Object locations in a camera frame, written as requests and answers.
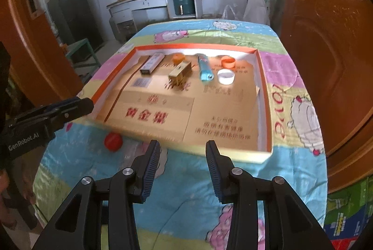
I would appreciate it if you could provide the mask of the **red bottle cap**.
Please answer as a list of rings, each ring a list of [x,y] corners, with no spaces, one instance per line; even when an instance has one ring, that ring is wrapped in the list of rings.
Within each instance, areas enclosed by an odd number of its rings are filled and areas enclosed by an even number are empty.
[[[119,133],[110,132],[104,139],[104,146],[111,152],[118,151],[122,145],[123,139]]]

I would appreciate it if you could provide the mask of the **white slim box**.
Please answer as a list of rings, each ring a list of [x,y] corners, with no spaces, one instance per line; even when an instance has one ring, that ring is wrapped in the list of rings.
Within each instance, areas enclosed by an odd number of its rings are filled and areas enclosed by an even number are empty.
[[[140,73],[142,75],[150,75],[164,59],[165,55],[163,53],[153,54],[140,68]]]

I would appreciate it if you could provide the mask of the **gold cigarette box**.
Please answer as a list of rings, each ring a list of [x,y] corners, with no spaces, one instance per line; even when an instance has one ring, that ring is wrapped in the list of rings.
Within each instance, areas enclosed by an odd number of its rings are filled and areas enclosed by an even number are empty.
[[[182,61],[179,63],[170,74],[168,74],[169,82],[172,85],[181,85],[185,77],[192,70],[191,61]]]

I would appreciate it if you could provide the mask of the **orange bottle cap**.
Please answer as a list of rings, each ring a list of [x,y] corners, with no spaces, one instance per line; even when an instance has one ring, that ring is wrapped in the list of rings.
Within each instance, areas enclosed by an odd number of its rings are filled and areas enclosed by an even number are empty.
[[[185,60],[185,55],[182,53],[175,53],[172,56],[172,62],[176,66]]]
[[[221,66],[224,69],[232,69],[235,67],[236,59],[232,58],[231,56],[223,56],[221,58]]]

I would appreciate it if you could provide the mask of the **white bottle cap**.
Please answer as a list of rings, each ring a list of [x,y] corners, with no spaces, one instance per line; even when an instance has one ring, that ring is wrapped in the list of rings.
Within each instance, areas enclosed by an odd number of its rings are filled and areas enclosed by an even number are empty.
[[[218,82],[222,85],[231,85],[235,80],[235,73],[230,69],[220,69],[217,73]]]

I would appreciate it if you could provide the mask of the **teal lighter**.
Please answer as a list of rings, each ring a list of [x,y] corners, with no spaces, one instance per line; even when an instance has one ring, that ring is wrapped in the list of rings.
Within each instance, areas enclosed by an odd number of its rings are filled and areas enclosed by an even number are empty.
[[[214,79],[214,73],[212,72],[208,57],[199,54],[197,60],[199,64],[200,80],[203,82],[212,81]]]

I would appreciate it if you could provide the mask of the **green stool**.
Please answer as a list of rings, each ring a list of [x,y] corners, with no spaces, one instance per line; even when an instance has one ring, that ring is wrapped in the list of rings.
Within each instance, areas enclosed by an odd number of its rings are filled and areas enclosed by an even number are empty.
[[[83,84],[86,84],[101,67],[101,63],[87,38],[68,45],[65,56],[73,69],[90,68],[88,73],[79,75]]]

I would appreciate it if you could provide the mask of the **green blue carton box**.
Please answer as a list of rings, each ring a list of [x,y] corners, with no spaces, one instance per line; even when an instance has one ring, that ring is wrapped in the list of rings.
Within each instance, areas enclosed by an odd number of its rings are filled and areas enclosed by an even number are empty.
[[[324,231],[330,240],[359,236],[372,216],[372,176],[327,197]]]

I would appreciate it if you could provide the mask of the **colourful cartoon tablecloth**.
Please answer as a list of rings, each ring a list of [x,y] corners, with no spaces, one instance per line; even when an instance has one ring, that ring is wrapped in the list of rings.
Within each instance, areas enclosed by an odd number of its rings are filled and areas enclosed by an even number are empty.
[[[269,91],[273,154],[262,164],[239,163],[239,167],[258,178],[284,177],[317,221],[324,223],[328,179],[321,128],[302,78],[271,27],[224,19],[149,25],[102,65],[80,95],[93,95],[133,48],[178,43],[227,44],[259,51]],[[111,152],[104,144],[108,135],[83,119],[57,132],[33,184],[35,213],[42,225],[79,179],[86,175],[109,178],[146,150],[140,141],[122,136],[119,150]],[[216,198],[205,158],[168,148],[159,162],[150,197],[134,208],[141,248],[225,249],[232,207]]]

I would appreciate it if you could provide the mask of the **dark green cabinet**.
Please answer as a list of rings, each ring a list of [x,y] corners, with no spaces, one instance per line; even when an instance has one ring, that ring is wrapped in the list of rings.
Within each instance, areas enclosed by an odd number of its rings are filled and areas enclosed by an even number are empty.
[[[104,42],[87,0],[49,0],[47,6],[60,38],[67,45],[88,39],[97,49]]]

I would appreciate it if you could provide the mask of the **white kitchen counter cabinet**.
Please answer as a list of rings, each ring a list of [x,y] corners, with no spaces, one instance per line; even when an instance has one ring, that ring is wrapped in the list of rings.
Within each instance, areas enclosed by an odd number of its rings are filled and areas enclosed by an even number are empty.
[[[199,19],[203,15],[202,0],[190,0],[192,12],[187,14],[174,0],[118,0],[107,5],[109,23],[117,41],[125,42],[144,27],[173,20]]]

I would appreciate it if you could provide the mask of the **orange-rimmed cardboard tray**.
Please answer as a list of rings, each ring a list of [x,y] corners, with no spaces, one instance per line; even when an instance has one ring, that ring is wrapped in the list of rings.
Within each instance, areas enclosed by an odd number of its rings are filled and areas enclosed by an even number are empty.
[[[164,59],[150,75],[140,68],[155,53]],[[192,62],[181,85],[168,74],[175,53]],[[214,79],[200,80],[197,56],[209,59]],[[236,59],[231,85],[218,82],[221,58]],[[261,164],[273,152],[271,113],[266,78],[258,50],[219,44],[163,44],[133,48],[104,78],[92,96],[91,121],[139,140],[195,155],[214,140],[223,155]]]

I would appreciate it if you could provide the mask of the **white plastic bag hanging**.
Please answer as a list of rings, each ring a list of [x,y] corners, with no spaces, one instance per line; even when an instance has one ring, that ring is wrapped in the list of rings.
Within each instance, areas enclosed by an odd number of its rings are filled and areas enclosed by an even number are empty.
[[[243,21],[270,25],[271,0],[248,0]]]

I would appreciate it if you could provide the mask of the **brown wooden door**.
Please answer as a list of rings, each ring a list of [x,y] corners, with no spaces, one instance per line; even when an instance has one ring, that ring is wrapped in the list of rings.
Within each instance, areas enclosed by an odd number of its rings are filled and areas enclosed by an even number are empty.
[[[372,1],[285,0],[281,41],[319,118],[328,190],[372,174]]]

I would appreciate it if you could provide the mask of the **brown door frame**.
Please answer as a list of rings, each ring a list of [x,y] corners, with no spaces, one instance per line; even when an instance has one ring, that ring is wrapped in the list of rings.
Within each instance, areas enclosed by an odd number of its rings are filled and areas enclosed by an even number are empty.
[[[45,14],[32,18],[27,0],[1,0],[1,42],[11,57],[10,77],[34,106],[69,99],[83,89]]]

